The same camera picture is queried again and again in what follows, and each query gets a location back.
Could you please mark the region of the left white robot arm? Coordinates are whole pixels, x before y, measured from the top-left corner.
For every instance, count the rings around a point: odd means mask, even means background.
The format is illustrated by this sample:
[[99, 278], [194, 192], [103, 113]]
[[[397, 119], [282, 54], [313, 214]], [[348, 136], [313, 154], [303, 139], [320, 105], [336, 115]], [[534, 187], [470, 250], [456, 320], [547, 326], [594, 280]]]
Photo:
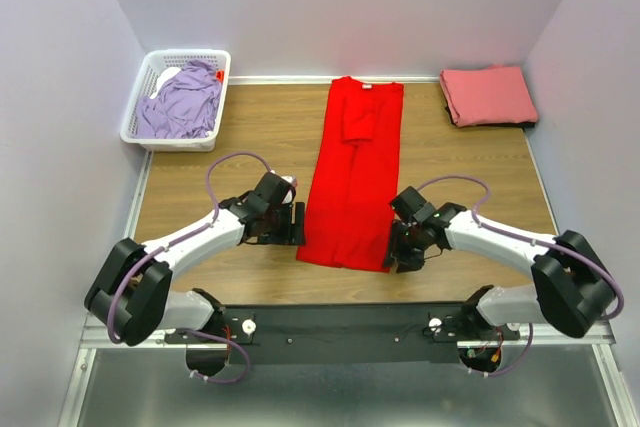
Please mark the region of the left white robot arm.
[[304, 243], [303, 202], [263, 203], [253, 194], [231, 198], [193, 224], [159, 239], [117, 242], [86, 294], [85, 308], [114, 344], [136, 346], [158, 330], [188, 329], [201, 342], [222, 327], [216, 301], [171, 290], [173, 281], [216, 254], [244, 243]]

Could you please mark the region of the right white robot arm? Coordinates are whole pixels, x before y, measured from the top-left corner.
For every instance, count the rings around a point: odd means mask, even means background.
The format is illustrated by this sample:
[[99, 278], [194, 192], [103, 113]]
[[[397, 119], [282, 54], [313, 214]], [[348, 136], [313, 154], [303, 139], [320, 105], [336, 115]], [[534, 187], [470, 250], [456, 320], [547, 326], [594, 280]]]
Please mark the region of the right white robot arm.
[[545, 323], [582, 338], [623, 305], [622, 293], [584, 237], [535, 234], [492, 222], [455, 203], [435, 208], [428, 201], [395, 200], [387, 259], [399, 272], [422, 268], [431, 247], [463, 251], [517, 270], [530, 278], [520, 287], [488, 286], [467, 302], [460, 326], [480, 339], [496, 326]]

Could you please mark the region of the red t shirt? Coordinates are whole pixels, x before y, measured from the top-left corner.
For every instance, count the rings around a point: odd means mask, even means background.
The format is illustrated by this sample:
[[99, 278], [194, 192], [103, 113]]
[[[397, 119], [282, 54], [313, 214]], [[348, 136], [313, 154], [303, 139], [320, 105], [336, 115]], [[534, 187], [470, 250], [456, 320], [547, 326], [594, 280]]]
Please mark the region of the red t shirt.
[[387, 273], [397, 195], [404, 86], [332, 81], [296, 259]]

